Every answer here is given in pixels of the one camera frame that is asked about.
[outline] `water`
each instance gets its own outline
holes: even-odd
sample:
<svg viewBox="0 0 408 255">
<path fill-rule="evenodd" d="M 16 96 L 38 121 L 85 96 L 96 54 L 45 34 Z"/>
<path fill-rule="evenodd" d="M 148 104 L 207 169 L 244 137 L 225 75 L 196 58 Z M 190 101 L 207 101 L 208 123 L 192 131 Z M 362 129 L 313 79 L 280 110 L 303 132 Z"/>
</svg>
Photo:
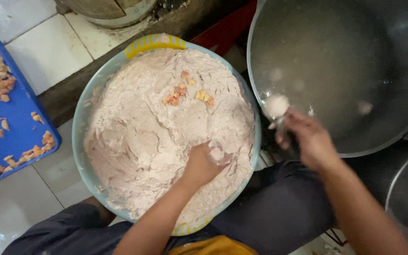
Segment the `water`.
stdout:
<svg viewBox="0 0 408 255">
<path fill-rule="evenodd" d="M 394 77 L 382 23 L 353 1 L 268 1 L 253 33 L 261 100 L 286 95 L 333 138 L 369 125 Z"/>
</svg>

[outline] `yellow cloth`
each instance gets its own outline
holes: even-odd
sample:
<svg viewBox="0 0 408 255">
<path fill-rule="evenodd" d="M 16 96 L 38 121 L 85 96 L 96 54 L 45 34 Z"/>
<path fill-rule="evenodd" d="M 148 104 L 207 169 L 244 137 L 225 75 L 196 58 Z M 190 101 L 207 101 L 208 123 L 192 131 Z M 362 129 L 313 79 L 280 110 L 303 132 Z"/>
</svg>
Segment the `yellow cloth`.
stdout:
<svg viewBox="0 0 408 255">
<path fill-rule="evenodd" d="M 186 244 L 172 249 L 168 255 L 257 255 L 258 253 L 250 247 L 232 240 L 224 235 L 200 242 Z"/>
</svg>

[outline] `person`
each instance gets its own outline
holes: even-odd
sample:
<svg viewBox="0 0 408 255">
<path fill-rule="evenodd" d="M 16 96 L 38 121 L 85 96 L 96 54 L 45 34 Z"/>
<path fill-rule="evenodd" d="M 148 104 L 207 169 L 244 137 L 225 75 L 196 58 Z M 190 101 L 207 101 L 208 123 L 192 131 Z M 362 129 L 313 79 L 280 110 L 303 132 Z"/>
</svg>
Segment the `person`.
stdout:
<svg viewBox="0 0 408 255">
<path fill-rule="evenodd" d="M 283 163 L 260 171 L 263 187 L 241 195 L 192 235 L 170 236 L 188 200 L 224 169 L 208 160 L 207 144 L 190 149 L 184 175 L 135 224 L 108 227 L 115 216 L 91 197 L 37 223 L 3 254 L 288 254 L 329 229 L 334 213 L 357 254 L 408 255 L 405 237 L 319 122 L 290 108 L 285 125 L 308 169 Z"/>
</svg>

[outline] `left hand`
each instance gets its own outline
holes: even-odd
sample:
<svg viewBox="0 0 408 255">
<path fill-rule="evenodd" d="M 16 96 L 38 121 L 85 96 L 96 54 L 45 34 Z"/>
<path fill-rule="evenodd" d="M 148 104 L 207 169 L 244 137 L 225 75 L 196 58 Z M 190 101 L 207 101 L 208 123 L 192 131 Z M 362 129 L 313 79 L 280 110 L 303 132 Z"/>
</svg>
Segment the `left hand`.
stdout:
<svg viewBox="0 0 408 255">
<path fill-rule="evenodd" d="M 190 156 L 181 177 L 186 183 L 201 187 L 211 182 L 229 164 L 217 165 L 210 159 L 210 150 L 207 143 L 192 147 Z M 230 155 L 225 154 L 223 162 L 229 162 Z"/>
</svg>

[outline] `hand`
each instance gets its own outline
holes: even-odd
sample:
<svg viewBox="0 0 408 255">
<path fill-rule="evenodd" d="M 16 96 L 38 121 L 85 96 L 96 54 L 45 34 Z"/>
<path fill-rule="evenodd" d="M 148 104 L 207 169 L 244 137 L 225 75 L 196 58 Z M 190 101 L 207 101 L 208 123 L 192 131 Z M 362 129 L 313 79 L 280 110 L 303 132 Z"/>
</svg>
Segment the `hand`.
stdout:
<svg viewBox="0 0 408 255">
<path fill-rule="evenodd" d="M 332 138 L 318 120 L 289 108 L 284 123 L 297 138 L 301 151 L 300 159 L 305 166 L 320 171 L 341 162 Z M 290 142 L 281 136 L 276 137 L 276 141 L 282 148 L 290 145 Z"/>
<path fill-rule="evenodd" d="M 229 164 L 229 155 L 225 154 L 222 162 L 224 165 L 217 165 L 210 159 L 208 142 L 192 147 L 190 156 L 185 167 L 184 175 L 181 179 L 196 187 L 201 187 L 212 181 Z"/>
</svg>

